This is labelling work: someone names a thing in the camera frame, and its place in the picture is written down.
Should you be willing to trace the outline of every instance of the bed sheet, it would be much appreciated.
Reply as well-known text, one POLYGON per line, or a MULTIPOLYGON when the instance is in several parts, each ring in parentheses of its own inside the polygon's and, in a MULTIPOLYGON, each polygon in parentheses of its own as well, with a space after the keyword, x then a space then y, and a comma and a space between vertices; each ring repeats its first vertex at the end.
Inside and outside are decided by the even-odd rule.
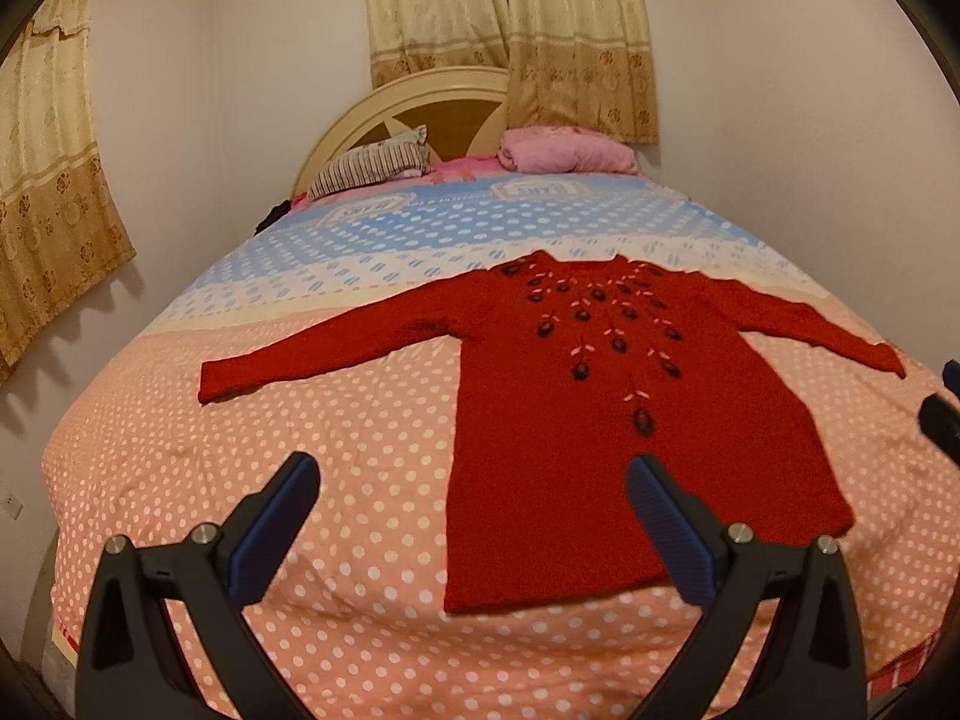
MULTIPOLYGON (((56 429, 43 467, 61 525, 59 630, 79 639, 111 535, 179 541, 200 521, 222 521, 302 450, 320 462, 320 501, 246 617, 318 717, 628 714, 698 618, 674 589, 503 615, 443 612, 453 338, 227 403, 196 399, 204 360, 537 248, 739 278, 879 340, 763 242, 643 178, 398 182, 288 215, 200 276, 56 429)), ((902 354, 905 381, 796 341, 747 339, 808 404, 853 505, 856 525, 842 543, 868 669, 880 670, 934 634, 956 580, 960 472, 915 422, 938 381, 902 354)), ((231 712, 179 605, 173 616, 205 698, 231 712)), ((714 709, 736 700, 771 617, 771 608, 758 615, 714 709)))

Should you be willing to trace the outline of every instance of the electrical socket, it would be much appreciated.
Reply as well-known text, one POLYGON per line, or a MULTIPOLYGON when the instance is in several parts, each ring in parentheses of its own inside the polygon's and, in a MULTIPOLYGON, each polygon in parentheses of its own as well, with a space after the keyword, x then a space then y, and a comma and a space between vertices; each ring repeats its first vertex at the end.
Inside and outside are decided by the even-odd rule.
POLYGON ((17 519, 23 511, 23 504, 13 493, 8 490, 0 490, 0 509, 3 509, 10 519, 17 519))

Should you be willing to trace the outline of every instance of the headboard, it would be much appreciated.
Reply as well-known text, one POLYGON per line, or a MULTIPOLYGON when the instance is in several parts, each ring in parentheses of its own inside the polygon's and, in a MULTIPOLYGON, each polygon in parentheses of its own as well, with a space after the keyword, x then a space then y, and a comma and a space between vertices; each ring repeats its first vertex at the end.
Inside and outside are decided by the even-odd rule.
POLYGON ((359 100, 306 158, 293 194, 307 191, 324 162, 354 146, 427 125, 432 161, 494 156, 507 124, 507 71, 453 67, 391 81, 359 100))

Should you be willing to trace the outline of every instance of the blue polka dot fabric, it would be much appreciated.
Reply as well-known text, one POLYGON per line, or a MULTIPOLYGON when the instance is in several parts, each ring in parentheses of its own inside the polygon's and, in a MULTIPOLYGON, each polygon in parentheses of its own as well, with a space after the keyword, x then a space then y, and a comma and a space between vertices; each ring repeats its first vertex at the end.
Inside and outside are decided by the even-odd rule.
POLYGON ((205 271, 158 322, 487 268, 536 248, 559 259, 621 253, 669 268, 723 262, 803 274, 754 236, 632 176, 504 175, 427 184, 287 215, 205 271))

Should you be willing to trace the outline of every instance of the curtain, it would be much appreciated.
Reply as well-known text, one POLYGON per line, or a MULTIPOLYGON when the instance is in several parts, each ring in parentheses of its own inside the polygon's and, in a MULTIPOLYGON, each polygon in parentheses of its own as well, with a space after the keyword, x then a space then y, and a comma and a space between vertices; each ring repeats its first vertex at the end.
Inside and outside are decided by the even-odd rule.
POLYGON ((644 0, 510 0, 508 127, 579 124, 656 143, 644 0))
POLYGON ((366 0, 373 88, 421 70, 507 67, 507 0, 366 0))
POLYGON ((88 90, 90 0, 46 0, 0 66, 0 382, 47 323, 133 258, 88 90))

